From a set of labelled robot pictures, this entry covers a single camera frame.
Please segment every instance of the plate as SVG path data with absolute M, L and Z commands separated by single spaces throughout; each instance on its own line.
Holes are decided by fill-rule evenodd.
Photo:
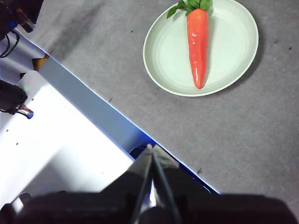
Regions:
M 258 30 L 244 6 L 234 0 L 213 1 L 202 89 L 192 79 L 185 12 L 178 10 L 166 19 L 170 8 L 153 23 L 143 46 L 145 68 L 158 86 L 180 96 L 204 96 L 223 90 L 245 73 L 256 55 Z

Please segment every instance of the floor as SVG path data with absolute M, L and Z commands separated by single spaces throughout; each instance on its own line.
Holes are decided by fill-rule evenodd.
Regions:
M 220 192 L 280 198 L 299 217 L 299 4 L 238 1 L 256 20 L 257 56 L 204 97 L 162 90 L 143 65 L 147 31 L 174 0 L 45 0 L 25 35 Z

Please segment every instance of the white panel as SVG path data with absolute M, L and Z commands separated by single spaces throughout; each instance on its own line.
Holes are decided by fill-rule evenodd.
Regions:
M 75 191 L 100 191 L 130 166 L 131 158 L 38 72 L 27 73 L 19 86 L 35 114 L 28 120 L 1 113 L 0 207 L 53 157 L 54 169 Z

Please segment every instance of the orange carrot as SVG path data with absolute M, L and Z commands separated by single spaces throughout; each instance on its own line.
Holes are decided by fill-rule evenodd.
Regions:
M 206 76 L 209 8 L 210 0 L 181 0 L 167 14 L 169 18 L 178 9 L 186 11 L 189 61 L 194 84 L 199 89 L 203 87 Z
M 207 12 L 195 9 L 187 16 L 189 60 L 194 84 L 202 88 L 206 75 L 206 49 L 208 32 Z

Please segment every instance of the wire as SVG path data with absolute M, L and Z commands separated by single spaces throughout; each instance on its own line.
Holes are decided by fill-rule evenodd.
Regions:
M 26 115 L 26 114 L 24 114 L 24 113 L 22 113 L 22 112 L 17 111 L 16 113 L 19 113 L 19 114 L 25 116 L 27 119 L 31 119 L 30 117 L 28 117 L 28 115 Z
M 15 34 L 15 36 L 16 36 L 16 41 L 15 41 L 15 44 L 14 44 L 14 46 L 10 49 L 10 51 L 6 54 L 6 52 L 8 51 L 8 49 L 10 48 L 10 41 L 9 41 L 9 37 L 8 37 L 8 35 L 6 34 L 5 36 L 6 36 L 6 38 L 7 38 L 7 48 L 6 48 L 6 50 L 4 51 L 4 53 L 2 53 L 1 55 L 0 55 L 0 58 L 5 58 L 5 57 L 7 57 L 14 49 L 15 49 L 15 47 L 18 45 L 18 43 L 19 43 L 19 41 L 20 41 L 20 35 L 17 33 L 17 32 L 15 32 L 14 30 L 12 30 L 11 31 L 13 34 Z
M 8 111 L 4 111 L 4 110 L 2 110 L 2 109 L 0 109 L 0 112 L 2 112 L 2 113 L 9 113 Z M 19 114 L 25 116 L 27 119 L 31 119 L 28 115 L 26 115 L 26 114 L 24 114 L 24 113 L 22 113 L 22 112 L 17 111 L 16 113 L 19 113 Z
M 8 111 L 4 111 L 4 110 L 2 110 L 2 109 L 0 109 L 0 111 L 1 111 L 2 113 L 9 113 Z
M 6 52 L 8 52 L 9 48 L 10 48 L 10 40 L 7 34 L 5 34 L 5 37 L 7 39 L 7 47 L 5 49 L 5 51 L 0 55 L 0 57 L 4 56 L 6 54 Z
M 30 110 L 30 109 L 28 109 L 28 108 L 26 108 L 26 107 L 24 107 L 24 106 L 20 106 L 20 107 L 18 107 L 18 110 L 24 110 L 24 111 L 27 111 L 27 112 L 29 112 L 29 113 L 33 113 L 32 110 Z

